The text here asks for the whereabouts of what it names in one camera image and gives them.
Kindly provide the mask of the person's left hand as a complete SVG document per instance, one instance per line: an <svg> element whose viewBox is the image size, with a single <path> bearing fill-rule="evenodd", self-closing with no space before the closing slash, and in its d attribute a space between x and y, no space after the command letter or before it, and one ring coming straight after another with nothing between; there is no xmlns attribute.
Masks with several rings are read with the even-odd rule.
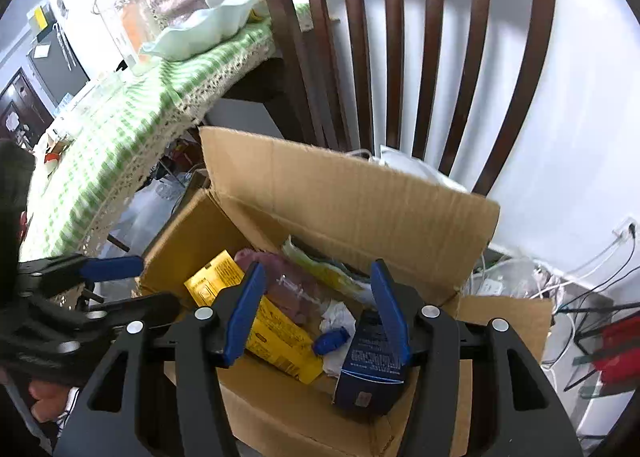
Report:
<svg viewBox="0 0 640 457"><path fill-rule="evenodd" d="M41 380L32 380L29 383L28 391L35 399L35 404L30 407L32 417L38 422L49 422L58 420L67 411L67 404L70 400L70 393L76 389L68 385L59 385Z"/></svg>

